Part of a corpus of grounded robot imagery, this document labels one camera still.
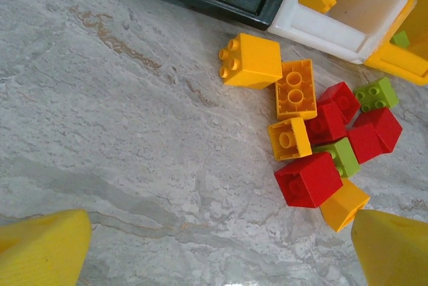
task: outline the green block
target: green block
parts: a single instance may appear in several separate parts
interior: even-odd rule
[[[329,152],[332,155],[336,169],[339,171],[340,177],[342,178],[350,178],[360,171],[360,164],[356,160],[354,151],[352,150],[347,137],[340,139],[333,144],[313,147],[312,151],[313,153],[323,151]]]
[[[359,87],[354,94],[360,102],[363,112],[384,107],[392,108],[399,104],[399,99],[387,77]]]
[[[401,47],[403,49],[407,49],[410,46],[410,40],[407,37],[406,31],[398,32],[393,36],[391,42],[397,47]]]

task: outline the white plastic container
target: white plastic container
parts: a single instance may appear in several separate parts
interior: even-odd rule
[[[352,63],[364,63],[408,0],[337,0],[321,14],[283,0],[268,31]]]

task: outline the pile of blocks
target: pile of blocks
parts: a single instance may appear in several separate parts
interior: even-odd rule
[[[268,127],[272,149],[277,161],[295,159],[275,172],[286,203],[320,207],[326,223],[342,230],[370,199],[349,178],[361,164],[391,153],[403,130],[390,111],[399,100],[389,79],[353,93],[340,82],[316,99],[312,60],[282,62],[277,42],[242,33],[219,58],[224,84],[275,83],[279,122]]]

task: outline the red 2x2 block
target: red 2x2 block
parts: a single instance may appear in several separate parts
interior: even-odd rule
[[[317,109],[317,117],[305,121],[311,144],[323,144],[346,136],[342,113],[336,104],[324,104]]]
[[[382,154],[375,127],[369,122],[348,130],[348,139],[359,164]]]
[[[358,116],[354,126],[371,123],[384,154],[391,153],[399,141],[403,127],[388,108],[375,109]]]
[[[334,86],[327,88],[317,100],[317,104],[319,106],[331,103],[337,104],[340,112],[342,112],[342,118],[345,124],[349,124],[351,122],[361,107],[352,91],[344,82],[340,82],[339,84],[335,84]]]
[[[296,159],[275,172],[288,206],[317,208],[343,183],[329,152]]]

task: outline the gray marble surface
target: gray marble surface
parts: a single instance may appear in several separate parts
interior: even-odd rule
[[[165,0],[0,0],[0,18],[0,225],[86,209],[79,286],[365,284],[350,227],[284,203],[273,90],[218,77],[218,50],[262,33]],[[382,75],[281,45],[314,60],[317,94]],[[427,221],[428,91],[391,80],[403,135],[353,181]]]

